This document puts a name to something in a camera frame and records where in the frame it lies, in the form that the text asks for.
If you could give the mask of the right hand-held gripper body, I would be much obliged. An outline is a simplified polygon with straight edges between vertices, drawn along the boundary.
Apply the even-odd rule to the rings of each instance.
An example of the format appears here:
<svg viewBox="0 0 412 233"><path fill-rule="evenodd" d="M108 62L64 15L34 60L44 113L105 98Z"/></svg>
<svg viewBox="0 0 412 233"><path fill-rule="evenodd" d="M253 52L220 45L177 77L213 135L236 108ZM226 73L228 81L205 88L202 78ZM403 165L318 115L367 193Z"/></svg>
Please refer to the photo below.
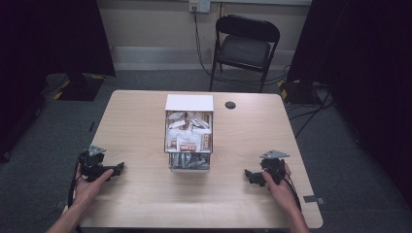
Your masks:
<svg viewBox="0 0 412 233"><path fill-rule="evenodd" d="M286 175L285 158L289 155L285 152L269 150L259 157L261 168L271 175L275 184L279 184Z"/></svg>

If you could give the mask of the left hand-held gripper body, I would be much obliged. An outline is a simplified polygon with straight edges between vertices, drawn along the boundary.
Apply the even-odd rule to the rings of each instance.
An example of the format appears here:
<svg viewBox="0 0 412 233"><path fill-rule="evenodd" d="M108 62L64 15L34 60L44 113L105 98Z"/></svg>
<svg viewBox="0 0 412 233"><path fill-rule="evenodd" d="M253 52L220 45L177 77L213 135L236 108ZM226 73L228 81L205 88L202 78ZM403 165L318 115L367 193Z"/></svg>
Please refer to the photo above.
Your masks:
<svg viewBox="0 0 412 233"><path fill-rule="evenodd" d="M81 175L86 178L87 182L96 181L105 172L102 165L105 151L105 149L90 145L80 154Z"/></svg>

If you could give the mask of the person's right hand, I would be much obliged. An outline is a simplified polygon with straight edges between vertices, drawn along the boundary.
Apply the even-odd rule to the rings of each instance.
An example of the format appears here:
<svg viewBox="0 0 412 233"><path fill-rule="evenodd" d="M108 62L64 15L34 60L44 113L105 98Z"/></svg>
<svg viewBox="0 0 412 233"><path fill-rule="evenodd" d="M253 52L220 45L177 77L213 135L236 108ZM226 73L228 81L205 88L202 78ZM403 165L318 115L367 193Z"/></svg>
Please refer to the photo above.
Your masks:
<svg viewBox="0 0 412 233"><path fill-rule="evenodd" d="M262 171L261 174L266 181L267 189L271 196L277 201L285 213L290 214L299 211L292 189L285 181L275 184L268 172Z"/></svg>

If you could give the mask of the person's left hand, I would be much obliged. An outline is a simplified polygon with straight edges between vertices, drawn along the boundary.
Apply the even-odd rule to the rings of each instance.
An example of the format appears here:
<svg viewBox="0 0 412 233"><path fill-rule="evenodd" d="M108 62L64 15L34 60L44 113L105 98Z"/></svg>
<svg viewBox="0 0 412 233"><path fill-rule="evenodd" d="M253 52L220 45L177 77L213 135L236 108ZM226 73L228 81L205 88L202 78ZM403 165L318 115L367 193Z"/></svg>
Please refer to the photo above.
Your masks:
<svg viewBox="0 0 412 233"><path fill-rule="evenodd" d="M75 198L74 206L76 207L89 207L95 197L98 195L100 188L103 183L107 181L112 174L114 173L113 169L105 171L97 180L94 182L87 182L81 174L81 166L78 166L78 171L75 177Z"/></svg>

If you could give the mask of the grey tape strip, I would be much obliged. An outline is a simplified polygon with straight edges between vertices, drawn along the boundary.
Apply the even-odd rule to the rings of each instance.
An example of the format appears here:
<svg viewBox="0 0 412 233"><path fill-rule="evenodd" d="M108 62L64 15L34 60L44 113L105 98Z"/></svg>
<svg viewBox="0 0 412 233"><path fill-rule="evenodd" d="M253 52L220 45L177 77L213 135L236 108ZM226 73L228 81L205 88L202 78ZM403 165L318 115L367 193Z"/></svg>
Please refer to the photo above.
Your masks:
<svg viewBox="0 0 412 233"><path fill-rule="evenodd" d="M316 195L303 196L303 199L304 199L305 203L316 202L319 205L323 205L326 202L326 200L323 197L318 197Z"/></svg>

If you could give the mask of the black stand base striped tape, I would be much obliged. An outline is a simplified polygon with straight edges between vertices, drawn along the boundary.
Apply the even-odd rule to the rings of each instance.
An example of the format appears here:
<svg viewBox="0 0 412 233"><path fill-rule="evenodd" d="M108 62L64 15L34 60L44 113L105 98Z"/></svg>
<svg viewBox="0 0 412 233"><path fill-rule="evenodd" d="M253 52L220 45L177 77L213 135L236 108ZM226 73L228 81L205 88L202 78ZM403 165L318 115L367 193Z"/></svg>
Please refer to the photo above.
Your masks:
<svg viewBox="0 0 412 233"><path fill-rule="evenodd" d="M277 83L281 97L288 104L319 105L321 99L311 84L300 80L293 82L280 81Z"/></svg>
<svg viewBox="0 0 412 233"><path fill-rule="evenodd" d="M66 81L54 95L55 100L93 101L105 79L102 76L85 74L80 82Z"/></svg>

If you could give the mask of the black folding chair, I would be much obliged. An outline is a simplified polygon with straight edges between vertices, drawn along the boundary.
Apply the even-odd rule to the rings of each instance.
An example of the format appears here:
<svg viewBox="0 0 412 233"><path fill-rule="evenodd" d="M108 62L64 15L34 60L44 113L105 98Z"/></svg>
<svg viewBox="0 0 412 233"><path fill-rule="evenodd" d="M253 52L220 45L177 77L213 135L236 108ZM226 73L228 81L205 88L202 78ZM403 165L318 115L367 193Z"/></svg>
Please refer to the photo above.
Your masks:
<svg viewBox="0 0 412 233"><path fill-rule="evenodd" d="M261 73L262 92L280 31L272 22L238 15L225 15L216 22L216 40L209 90L213 89L217 65Z"/></svg>

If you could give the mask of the dark curtain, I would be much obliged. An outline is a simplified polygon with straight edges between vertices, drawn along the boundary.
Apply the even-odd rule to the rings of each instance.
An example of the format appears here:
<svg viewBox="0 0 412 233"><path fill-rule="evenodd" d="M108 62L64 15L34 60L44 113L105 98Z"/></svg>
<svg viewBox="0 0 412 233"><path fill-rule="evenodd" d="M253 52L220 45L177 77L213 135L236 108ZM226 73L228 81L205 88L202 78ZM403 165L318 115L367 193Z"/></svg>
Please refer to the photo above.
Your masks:
<svg viewBox="0 0 412 233"><path fill-rule="evenodd" d="M412 0L312 0L288 79L331 85L412 208Z"/></svg>

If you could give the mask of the white wall socket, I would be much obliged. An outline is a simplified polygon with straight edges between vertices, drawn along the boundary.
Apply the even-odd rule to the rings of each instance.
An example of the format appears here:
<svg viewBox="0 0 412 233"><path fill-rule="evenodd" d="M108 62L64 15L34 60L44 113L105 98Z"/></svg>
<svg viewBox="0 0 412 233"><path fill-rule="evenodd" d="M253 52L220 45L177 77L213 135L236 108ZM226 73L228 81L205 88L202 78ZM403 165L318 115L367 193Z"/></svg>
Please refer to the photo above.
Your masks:
<svg viewBox="0 0 412 233"><path fill-rule="evenodd" d="M210 10L210 0L189 0L189 11L191 13L209 14Z"/></svg>

